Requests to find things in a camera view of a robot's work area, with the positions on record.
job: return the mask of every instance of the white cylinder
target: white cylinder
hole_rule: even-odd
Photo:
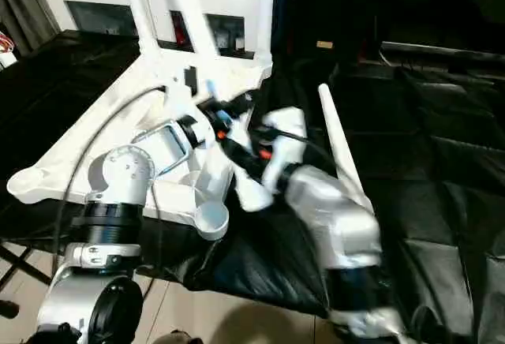
[[[129,7],[132,10],[133,20],[139,34],[140,52],[142,54],[157,56],[159,47],[145,13],[144,4],[141,0],[129,0]]]
[[[254,59],[263,64],[271,64],[271,15],[273,14],[274,0],[260,0],[260,13],[258,16],[258,38]]]

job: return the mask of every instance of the white metal frame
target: white metal frame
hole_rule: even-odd
[[[273,0],[262,0],[258,41],[260,50],[253,60],[218,56],[205,24],[198,0],[178,0],[196,53],[159,48],[153,34],[144,0],[129,0],[139,33],[140,57],[95,101],[77,122],[33,166],[14,174],[8,182],[11,194],[26,204],[46,198],[61,199],[69,172],[91,135],[118,106],[145,88],[165,85],[168,95],[149,95],[121,114],[103,131],[92,146],[82,169],[73,182],[69,200],[82,204],[89,193],[87,166],[98,155],[129,143],[140,130],[152,127],[160,118],[198,114],[196,104],[210,95],[208,83],[214,84],[219,99],[231,99],[250,88],[258,88],[271,74],[270,30]],[[198,94],[191,98],[184,85],[184,69],[198,70]],[[188,163],[157,179],[156,193],[161,217],[165,220],[197,226],[194,211],[201,198],[223,200],[232,175],[230,161],[218,145],[195,150]],[[148,195],[144,215],[156,217],[154,200]]]

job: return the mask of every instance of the chair leg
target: chair leg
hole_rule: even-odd
[[[17,269],[23,271],[27,275],[32,276],[34,279],[39,280],[41,283],[45,283],[46,285],[51,284],[51,277],[48,277],[44,273],[42,273],[36,267],[33,267],[25,260],[28,258],[32,249],[26,248],[23,253],[18,257],[14,253],[10,252],[7,248],[0,245],[0,258],[8,261],[12,264],[10,269],[3,275],[0,279],[0,291],[5,287],[8,281],[12,278],[13,274]]]

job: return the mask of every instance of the black cylinder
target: black cylinder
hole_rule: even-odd
[[[75,241],[90,244],[137,244],[142,206],[88,202],[84,214],[72,221]]]

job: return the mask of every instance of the white plastic part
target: white plastic part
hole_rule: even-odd
[[[260,0],[258,16],[258,39],[254,59],[262,64],[271,64],[271,16],[273,14],[274,0]]]
[[[195,212],[195,227],[200,236],[209,241],[219,240],[228,230],[229,212],[223,202],[203,202]]]
[[[4,68],[7,68],[8,66],[11,66],[16,62],[16,56],[12,52],[7,52],[5,54],[0,54],[0,64]]]
[[[263,118],[265,125],[270,125],[281,131],[306,137],[303,111],[297,107],[272,111]],[[263,185],[270,193],[276,193],[279,176],[287,164],[301,163],[305,144],[299,140],[279,136],[272,145],[274,151],[271,161],[263,173]]]
[[[244,148],[251,149],[251,140],[243,125],[234,125],[228,137]],[[239,166],[233,164],[233,168],[237,183],[235,190],[244,210],[259,211],[273,204],[274,197],[267,188],[251,179]]]
[[[207,80],[212,80],[215,85],[215,97],[226,99],[224,93],[225,69],[218,67],[219,53],[215,48],[211,29],[204,17],[199,0],[177,0],[184,18],[185,26],[188,29],[189,38],[193,49],[202,59],[202,67],[199,69]]]
[[[357,204],[372,211],[372,204],[363,191],[360,177],[350,153],[346,134],[344,133],[339,114],[331,97],[330,88],[326,84],[318,87],[321,106],[323,107],[324,120],[331,144],[331,151],[337,167],[339,180],[350,191],[349,197]]]

